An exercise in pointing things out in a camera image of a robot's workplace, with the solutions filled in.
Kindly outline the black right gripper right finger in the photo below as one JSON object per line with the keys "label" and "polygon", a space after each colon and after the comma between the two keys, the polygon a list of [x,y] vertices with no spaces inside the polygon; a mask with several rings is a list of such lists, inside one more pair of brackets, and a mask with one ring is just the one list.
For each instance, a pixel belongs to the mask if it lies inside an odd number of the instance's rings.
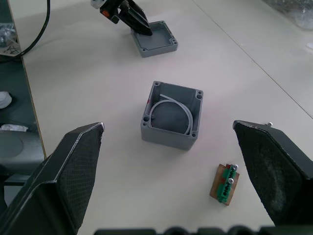
{"label": "black right gripper right finger", "polygon": [[281,130],[233,122],[245,166],[275,225],[312,225],[313,162]]}

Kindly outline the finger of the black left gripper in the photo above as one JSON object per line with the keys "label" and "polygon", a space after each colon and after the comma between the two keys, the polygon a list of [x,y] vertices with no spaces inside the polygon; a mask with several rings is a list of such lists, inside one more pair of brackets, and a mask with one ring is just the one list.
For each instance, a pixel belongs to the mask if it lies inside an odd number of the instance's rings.
{"label": "finger of the black left gripper", "polygon": [[134,15],[133,9],[128,2],[122,2],[119,6],[120,13],[119,18],[127,24],[133,31],[137,30],[137,19]]}
{"label": "finger of the black left gripper", "polygon": [[131,16],[131,28],[138,34],[152,36],[152,30],[143,10],[133,1],[128,1],[128,13]]}

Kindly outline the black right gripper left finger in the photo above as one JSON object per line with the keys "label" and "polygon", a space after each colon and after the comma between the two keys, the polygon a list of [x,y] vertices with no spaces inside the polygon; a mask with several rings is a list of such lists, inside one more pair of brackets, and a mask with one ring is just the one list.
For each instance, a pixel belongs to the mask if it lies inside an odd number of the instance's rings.
{"label": "black right gripper left finger", "polygon": [[64,135],[0,216],[2,235],[75,235],[93,190],[104,124]]}

